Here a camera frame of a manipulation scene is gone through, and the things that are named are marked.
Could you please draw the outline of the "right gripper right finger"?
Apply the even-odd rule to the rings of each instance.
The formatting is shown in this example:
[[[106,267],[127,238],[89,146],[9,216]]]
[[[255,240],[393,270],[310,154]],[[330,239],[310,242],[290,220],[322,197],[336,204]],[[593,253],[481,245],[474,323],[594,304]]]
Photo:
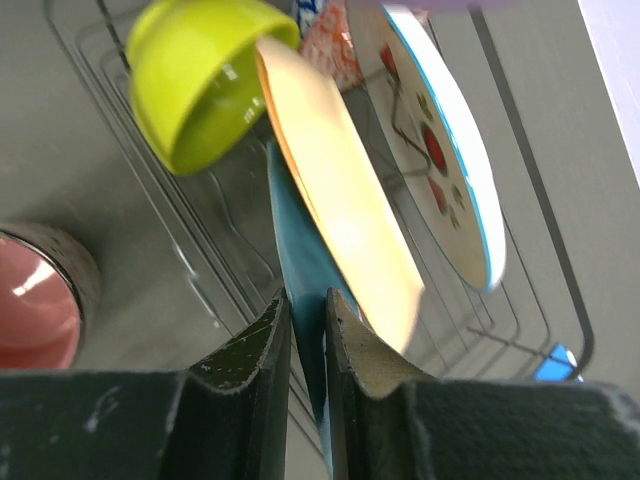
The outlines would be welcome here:
[[[337,479],[635,479],[639,407],[608,384],[440,380],[327,293]]]

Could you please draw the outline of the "peach bird pattern plate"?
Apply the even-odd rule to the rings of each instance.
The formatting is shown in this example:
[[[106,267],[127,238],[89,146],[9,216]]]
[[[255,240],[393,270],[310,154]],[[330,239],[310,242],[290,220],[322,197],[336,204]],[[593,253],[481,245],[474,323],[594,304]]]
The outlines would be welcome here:
[[[374,332],[403,353],[424,283],[335,81],[265,36],[256,66],[295,184]]]

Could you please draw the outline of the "pink glass mug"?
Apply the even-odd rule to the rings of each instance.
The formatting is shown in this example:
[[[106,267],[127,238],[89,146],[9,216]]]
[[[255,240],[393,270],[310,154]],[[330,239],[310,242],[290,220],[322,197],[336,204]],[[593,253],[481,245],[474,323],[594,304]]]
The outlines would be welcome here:
[[[70,234],[41,223],[3,223],[1,368],[70,367],[100,294],[97,264]]]

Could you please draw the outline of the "blue red patterned bowl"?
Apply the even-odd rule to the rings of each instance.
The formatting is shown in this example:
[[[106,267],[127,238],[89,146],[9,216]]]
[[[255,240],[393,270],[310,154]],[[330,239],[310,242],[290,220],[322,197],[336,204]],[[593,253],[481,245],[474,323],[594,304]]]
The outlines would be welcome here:
[[[362,82],[346,15],[345,1],[292,1],[301,35],[300,53],[345,92]]]

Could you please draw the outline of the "white watermelon pattern plate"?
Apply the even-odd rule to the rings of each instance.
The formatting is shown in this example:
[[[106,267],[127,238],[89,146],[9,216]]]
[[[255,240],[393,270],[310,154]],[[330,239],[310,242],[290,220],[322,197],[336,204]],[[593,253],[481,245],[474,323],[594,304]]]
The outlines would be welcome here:
[[[375,115],[427,228],[469,287],[495,289],[506,264],[504,223],[458,84],[407,7],[350,1],[346,16]]]

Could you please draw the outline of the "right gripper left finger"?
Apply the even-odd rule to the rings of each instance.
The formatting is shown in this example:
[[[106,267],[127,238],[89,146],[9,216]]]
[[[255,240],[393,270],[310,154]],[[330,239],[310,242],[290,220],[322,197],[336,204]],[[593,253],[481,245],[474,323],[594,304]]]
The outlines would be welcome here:
[[[5,479],[280,479],[291,318],[283,291],[182,370],[10,372]]]

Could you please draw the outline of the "lime green bowl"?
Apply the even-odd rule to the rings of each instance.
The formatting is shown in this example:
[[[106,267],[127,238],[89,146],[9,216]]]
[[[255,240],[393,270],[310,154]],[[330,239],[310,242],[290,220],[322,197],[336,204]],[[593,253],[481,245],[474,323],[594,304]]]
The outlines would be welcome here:
[[[225,155],[265,110],[255,44],[300,41],[292,17],[265,1],[153,1],[126,44],[136,125],[174,175]]]

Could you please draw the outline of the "teal scalloped plate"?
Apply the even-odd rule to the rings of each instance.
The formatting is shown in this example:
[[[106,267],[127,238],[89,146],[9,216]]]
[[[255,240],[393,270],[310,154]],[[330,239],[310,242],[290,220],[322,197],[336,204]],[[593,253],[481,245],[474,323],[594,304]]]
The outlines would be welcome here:
[[[301,198],[279,144],[266,146],[267,172],[276,245],[313,416],[328,473],[334,473],[326,381],[325,322],[327,292],[343,291],[357,307]]]

